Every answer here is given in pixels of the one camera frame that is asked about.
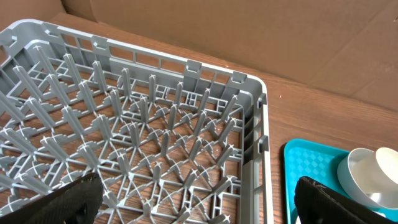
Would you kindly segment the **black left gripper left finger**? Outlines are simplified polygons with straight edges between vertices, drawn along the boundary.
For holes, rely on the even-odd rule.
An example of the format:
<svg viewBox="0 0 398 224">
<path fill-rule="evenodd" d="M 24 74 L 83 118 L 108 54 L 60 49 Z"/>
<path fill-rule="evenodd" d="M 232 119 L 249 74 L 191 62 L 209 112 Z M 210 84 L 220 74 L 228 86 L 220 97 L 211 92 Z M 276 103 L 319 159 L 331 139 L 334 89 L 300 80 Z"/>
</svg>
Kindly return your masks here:
<svg viewBox="0 0 398 224">
<path fill-rule="evenodd" d="M 1 223 L 93 223 L 103 203 L 103 184 L 96 172 L 1 217 Z"/>
</svg>

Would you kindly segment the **white cup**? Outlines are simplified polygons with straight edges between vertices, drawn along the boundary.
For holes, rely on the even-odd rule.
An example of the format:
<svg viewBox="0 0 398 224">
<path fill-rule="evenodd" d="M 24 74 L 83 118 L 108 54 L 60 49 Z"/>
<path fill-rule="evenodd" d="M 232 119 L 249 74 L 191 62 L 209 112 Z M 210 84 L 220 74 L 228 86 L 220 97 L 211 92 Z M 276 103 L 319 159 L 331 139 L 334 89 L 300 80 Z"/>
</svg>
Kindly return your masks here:
<svg viewBox="0 0 398 224">
<path fill-rule="evenodd" d="M 397 151 L 381 147 L 356 163 L 351 173 L 366 194 L 397 191 Z"/>
</svg>

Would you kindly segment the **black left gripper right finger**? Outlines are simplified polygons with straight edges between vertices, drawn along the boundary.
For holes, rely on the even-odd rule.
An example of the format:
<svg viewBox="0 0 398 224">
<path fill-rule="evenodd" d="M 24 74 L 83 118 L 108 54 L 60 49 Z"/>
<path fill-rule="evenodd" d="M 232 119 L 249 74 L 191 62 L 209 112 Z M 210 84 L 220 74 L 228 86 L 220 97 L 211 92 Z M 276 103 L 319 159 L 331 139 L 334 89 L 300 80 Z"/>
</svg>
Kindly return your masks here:
<svg viewBox="0 0 398 224">
<path fill-rule="evenodd" d="M 297 182 L 294 204 L 302 224 L 395 224 L 307 176 Z"/>
</svg>

